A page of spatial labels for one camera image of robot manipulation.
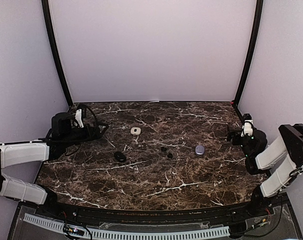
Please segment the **white earbud charging case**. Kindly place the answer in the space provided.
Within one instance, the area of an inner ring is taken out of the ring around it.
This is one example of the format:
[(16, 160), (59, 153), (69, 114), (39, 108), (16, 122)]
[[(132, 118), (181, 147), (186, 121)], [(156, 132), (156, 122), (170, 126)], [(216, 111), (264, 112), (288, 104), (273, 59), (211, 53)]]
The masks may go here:
[(132, 127), (131, 130), (130, 130), (130, 133), (132, 135), (135, 135), (135, 136), (138, 136), (140, 135), (142, 132), (141, 128), (140, 127)]

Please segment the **black earbud charging case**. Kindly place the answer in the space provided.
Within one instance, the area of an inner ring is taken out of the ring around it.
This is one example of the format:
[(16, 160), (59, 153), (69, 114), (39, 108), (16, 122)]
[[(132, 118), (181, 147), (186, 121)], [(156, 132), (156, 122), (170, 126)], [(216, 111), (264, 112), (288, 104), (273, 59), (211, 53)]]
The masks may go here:
[(120, 151), (114, 153), (114, 158), (120, 163), (124, 163), (127, 160), (126, 156)]

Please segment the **purple earbud charging case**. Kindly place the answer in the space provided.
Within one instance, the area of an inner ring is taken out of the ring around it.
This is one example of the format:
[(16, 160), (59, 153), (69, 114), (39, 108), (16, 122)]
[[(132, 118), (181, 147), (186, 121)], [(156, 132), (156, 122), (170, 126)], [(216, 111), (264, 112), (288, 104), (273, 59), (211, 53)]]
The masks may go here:
[(195, 147), (195, 155), (197, 157), (202, 157), (205, 154), (205, 147), (203, 145), (197, 145)]

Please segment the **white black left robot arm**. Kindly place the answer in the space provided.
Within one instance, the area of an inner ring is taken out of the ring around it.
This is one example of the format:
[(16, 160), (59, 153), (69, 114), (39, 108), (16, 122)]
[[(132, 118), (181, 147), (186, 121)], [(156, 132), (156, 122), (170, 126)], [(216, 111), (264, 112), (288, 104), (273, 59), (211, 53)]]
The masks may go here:
[(54, 201), (56, 194), (37, 184), (10, 177), (2, 170), (30, 162), (56, 160), (71, 146), (100, 139), (109, 125), (97, 119), (93, 124), (84, 123), (85, 117), (81, 109), (75, 114), (60, 112), (52, 117), (46, 137), (0, 143), (0, 197), (42, 205), (43, 211), (51, 218), (58, 218), (62, 214), (62, 206)]

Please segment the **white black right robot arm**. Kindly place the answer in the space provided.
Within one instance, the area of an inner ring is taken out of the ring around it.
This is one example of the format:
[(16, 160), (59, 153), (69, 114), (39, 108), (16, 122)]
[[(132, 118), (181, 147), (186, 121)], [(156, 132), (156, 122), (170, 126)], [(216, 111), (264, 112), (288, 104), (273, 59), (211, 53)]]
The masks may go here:
[(251, 195), (246, 212), (257, 217), (266, 209), (266, 200), (275, 196), (303, 173), (303, 124), (282, 124), (280, 135), (268, 144), (266, 134), (246, 120), (241, 128), (227, 128), (227, 141), (240, 146), (250, 175), (273, 172)]

